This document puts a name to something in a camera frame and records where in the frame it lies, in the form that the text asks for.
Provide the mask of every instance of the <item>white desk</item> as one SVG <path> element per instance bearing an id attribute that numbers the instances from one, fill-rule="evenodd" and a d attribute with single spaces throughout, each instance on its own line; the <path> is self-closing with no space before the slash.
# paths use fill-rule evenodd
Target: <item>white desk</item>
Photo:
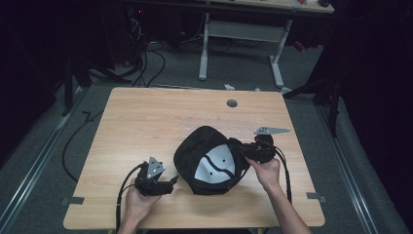
<path id="1" fill-rule="evenodd" d="M 331 14 L 334 12 L 334 9 L 331 7 L 331 5 L 324 8 L 317 3 L 317 0 L 308 0 L 307 4 L 303 5 L 300 4 L 297 0 L 208 0 L 206 1 L 206 3 L 239 4 L 253 7 L 277 8 L 286 9 L 290 11 L 302 11 L 320 14 Z M 277 87 L 282 88 L 283 81 L 278 62 L 282 54 L 282 48 L 285 44 L 285 40 L 288 36 L 291 24 L 291 19 L 286 21 L 284 27 L 273 27 L 257 24 L 210 20 L 209 13 L 206 13 L 204 46 L 203 52 L 201 54 L 199 79 L 205 80 L 207 78 L 207 45 L 209 36 L 264 41 L 277 43 L 277 47 L 274 49 L 273 54 L 270 56 L 270 64 L 273 68 L 273 74 L 274 79 L 276 81 L 276 85 Z"/>

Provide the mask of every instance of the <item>metal bracket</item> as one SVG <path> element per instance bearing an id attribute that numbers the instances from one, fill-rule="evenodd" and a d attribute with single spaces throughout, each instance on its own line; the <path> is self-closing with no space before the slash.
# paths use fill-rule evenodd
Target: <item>metal bracket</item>
<path id="1" fill-rule="evenodd" d="M 256 135 L 273 135 L 273 134 L 283 134 L 283 133 L 288 133 L 288 132 L 289 132 L 289 129 L 261 127 L 257 129 L 254 133 Z"/>
<path id="2" fill-rule="evenodd" d="M 317 199 L 320 203 L 326 203 L 327 199 L 324 196 L 320 196 L 318 193 L 307 193 L 308 199 Z"/>
<path id="3" fill-rule="evenodd" d="M 165 171 L 165 167 L 162 166 L 160 162 L 158 162 L 154 157 L 149 158 L 149 166 L 148 166 L 148 173 L 146 178 L 151 178 L 153 176 L 157 176 Z"/>
<path id="4" fill-rule="evenodd" d="M 61 205 L 62 206 L 68 206 L 69 204 L 82 205 L 84 201 L 85 201 L 85 198 L 81 198 L 81 197 L 63 198 L 61 200 Z"/>

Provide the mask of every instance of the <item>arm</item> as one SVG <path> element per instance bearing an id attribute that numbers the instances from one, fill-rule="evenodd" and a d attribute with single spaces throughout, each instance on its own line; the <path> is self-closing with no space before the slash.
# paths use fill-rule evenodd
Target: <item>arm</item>
<path id="1" fill-rule="evenodd" d="M 259 164 L 253 160 L 246 160 L 255 169 L 258 181 L 262 184 L 270 198 L 282 233 L 311 233 L 306 223 L 294 210 L 282 192 L 280 186 L 280 161 L 278 159 L 272 159 L 268 163 Z"/>
<path id="2" fill-rule="evenodd" d="M 127 210 L 124 221 L 119 228 L 118 234 L 135 234 L 137 225 L 149 214 L 152 206 L 161 199 L 161 196 L 142 196 L 134 186 L 128 189 Z"/>

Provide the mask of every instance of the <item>gray carpet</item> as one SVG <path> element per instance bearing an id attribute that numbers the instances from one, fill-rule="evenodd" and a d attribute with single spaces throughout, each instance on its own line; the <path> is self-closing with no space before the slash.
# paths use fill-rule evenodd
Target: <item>gray carpet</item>
<path id="1" fill-rule="evenodd" d="M 160 45 L 151 46 L 152 49 L 157 47 L 159 48 Z M 285 86 L 294 89 L 305 84 L 321 51 L 322 48 L 315 48 L 299 53 L 294 48 L 286 47 L 280 59 Z M 275 87 L 271 66 L 266 57 L 244 56 L 231 50 L 211 52 L 208 78 L 199 81 L 200 49 L 177 50 L 164 46 L 159 53 L 165 57 L 166 66 L 153 81 L 154 86 L 174 85 L 223 90 L 224 84 L 229 84 L 236 90 L 254 90 L 254 86 L 262 91 L 280 90 Z M 144 73 L 146 82 L 163 65 L 158 55 L 154 53 L 147 55 L 148 66 Z M 122 72 L 124 69 L 119 66 L 117 71 Z M 107 230 L 66 230 L 62 226 L 67 207 L 61 204 L 61 200 L 73 194 L 76 184 L 64 172 L 61 154 L 72 134 L 84 123 L 86 115 L 83 111 L 90 111 L 95 115 L 103 110 L 110 91 L 116 86 L 121 85 L 94 79 L 94 84 L 74 109 L 56 142 L 49 163 L 21 207 L 9 233 L 107 233 Z M 57 102 L 39 118 L 0 172 L 1 211 L 7 208 L 49 134 L 61 119 L 60 114 L 64 109 L 62 89 L 56 96 Z M 312 230 L 314 233 L 364 233 L 352 198 L 339 172 L 334 149 L 329 143 L 329 134 L 310 97 L 311 95 L 302 95 L 287 99 L 286 104 L 316 191 L 326 199 L 325 203 L 321 203 L 326 219 L 325 225 Z M 67 148 L 67 168 L 75 176 L 79 176 L 83 168 L 98 122 L 99 118 L 96 118 L 86 125 Z M 343 102 L 340 103 L 337 133 L 340 146 L 375 220 L 378 233 L 408 233 L 359 145 Z M 268 233 L 280 233 L 280 230 L 271 228 Z"/>

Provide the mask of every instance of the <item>forearm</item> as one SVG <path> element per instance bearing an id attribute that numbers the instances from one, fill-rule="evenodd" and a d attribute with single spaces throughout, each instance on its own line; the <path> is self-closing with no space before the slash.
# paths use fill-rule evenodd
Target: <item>forearm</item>
<path id="1" fill-rule="evenodd" d="M 118 234 L 135 234 L 137 232 L 137 225 L 139 221 L 136 219 L 126 218 L 121 227 L 119 228 Z"/>
<path id="2" fill-rule="evenodd" d="M 285 197 L 280 186 L 265 188 L 283 234 L 311 233 L 300 215 Z"/>

